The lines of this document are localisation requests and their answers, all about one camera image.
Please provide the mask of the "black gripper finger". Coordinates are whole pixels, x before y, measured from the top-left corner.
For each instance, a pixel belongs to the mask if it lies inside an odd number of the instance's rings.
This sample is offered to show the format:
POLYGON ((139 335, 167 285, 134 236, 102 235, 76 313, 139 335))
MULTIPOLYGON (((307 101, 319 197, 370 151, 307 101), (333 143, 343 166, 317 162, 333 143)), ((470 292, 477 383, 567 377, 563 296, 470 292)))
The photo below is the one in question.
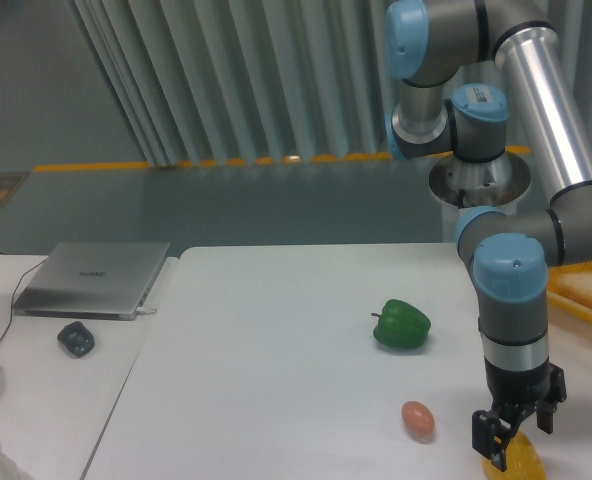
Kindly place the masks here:
POLYGON ((558 405, 563 403, 564 399, 543 399, 538 402, 536 408, 537 427, 545 432, 552 433, 554 430, 554 414, 557 412, 558 405))
POLYGON ((505 420, 494 409, 472 414, 472 448, 499 471, 507 470, 507 449, 519 427, 517 419, 505 420))

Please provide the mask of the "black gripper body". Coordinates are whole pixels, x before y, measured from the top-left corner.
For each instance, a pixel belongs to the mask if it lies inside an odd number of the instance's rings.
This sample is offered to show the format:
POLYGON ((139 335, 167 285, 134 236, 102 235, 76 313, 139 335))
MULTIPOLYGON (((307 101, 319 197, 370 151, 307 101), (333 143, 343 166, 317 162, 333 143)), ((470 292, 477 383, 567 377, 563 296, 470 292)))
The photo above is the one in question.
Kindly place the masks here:
POLYGON ((543 399, 567 399, 564 370, 549 360, 524 371, 501 369, 485 361, 485 372, 492 395, 490 410, 499 411, 505 420, 518 420, 522 412, 529 417, 543 399))

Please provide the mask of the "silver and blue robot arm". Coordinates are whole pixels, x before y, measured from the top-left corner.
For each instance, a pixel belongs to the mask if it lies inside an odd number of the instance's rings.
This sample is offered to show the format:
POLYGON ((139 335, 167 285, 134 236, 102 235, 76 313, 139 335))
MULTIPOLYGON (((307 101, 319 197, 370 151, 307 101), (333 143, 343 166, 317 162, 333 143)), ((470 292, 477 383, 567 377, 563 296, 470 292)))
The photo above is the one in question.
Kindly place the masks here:
POLYGON ((544 432, 566 398, 550 360, 546 287, 555 266, 592 261, 592 146, 573 98, 555 27, 531 1, 396 1, 385 55, 401 85, 385 128, 401 158, 448 152, 478 174, 514 180, 506 123, 519 118, 549 205, 510 216, 468 198, 465 173, 446 184, 461 217, 457 252, 478 301, 488 410, 472 417, 473 448, 497 470, 521 423, 544 432))

